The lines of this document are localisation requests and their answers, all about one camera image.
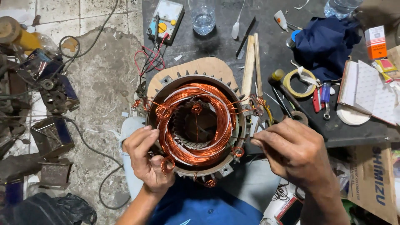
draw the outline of cardboard sheet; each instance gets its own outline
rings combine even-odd
[[[148,86],[147,95],[149,97],[154,97],[156,94],[156,89],[160,90],[163,87],[160,80],[162,80],[164,77],[170,76],[171,79],[176,79],[178,78],[177,72],[179,72],[182,76],[185,76],[186,70],[189,72],[189,74],[194,74],[195,70],[197,70],[199,74],[203,74],[205,72],[206,75],[214,75],[214,77],[217,79],[222,77],[222,81],[224,83],[231,82],[230,87],[232,89],[238,87],[232,70],[224,61],[215,57],[205,57],[160,71],[153,77],[153,79],[151,79]]]
[[[348,199],[390,224],[397,225],[390,143],[350,149]]]

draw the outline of wooden stick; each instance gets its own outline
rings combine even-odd
[[[255,49],[255,53],[256,53],[257,95],[262,97],[260,45],[258,43],[258,33],[254,34],[254,49]]]
[[[251,85],[253,81],[253,71],[254,71],[254,37],[249,35],[247,39],[247,51],[246,51],[246,62],[244,64],[243,81],[242,81],[242,94],[246,99],[250,96]]]

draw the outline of man's right hand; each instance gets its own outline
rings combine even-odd
[[[339,192],[324,140],[311,128],[287,118],[253,137],[276,175],[309,193]]]

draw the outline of clear plastic bottle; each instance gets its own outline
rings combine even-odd
[[[206,35],[215,27],[215,0],[188,0],[193,29]]]
[[[364,0],[328,0],[324,8],[326,17],[335,15],[339,20],[346,18]]]

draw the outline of yellow knob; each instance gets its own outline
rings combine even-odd
[[[160,23],[158,25],[158,33],[164,33],[167,30],[167,25],[165,23]]]

